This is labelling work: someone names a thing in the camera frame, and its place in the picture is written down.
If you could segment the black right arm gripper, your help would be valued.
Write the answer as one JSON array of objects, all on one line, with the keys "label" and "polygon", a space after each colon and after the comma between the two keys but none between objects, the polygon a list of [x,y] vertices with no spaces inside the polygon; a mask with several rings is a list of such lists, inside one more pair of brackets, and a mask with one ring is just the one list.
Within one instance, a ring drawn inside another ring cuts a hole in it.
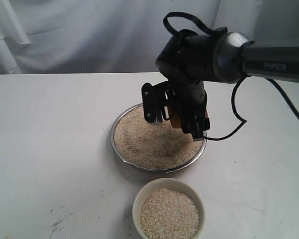
[{"label": "black right arm gripper", "polygon": [[202,81],[181,84],[168,81],[171,88],[172,108],[181,119],[181,130],[191,133],[193,141],[204,140],[205,111],[207,110],[207,93]]}]

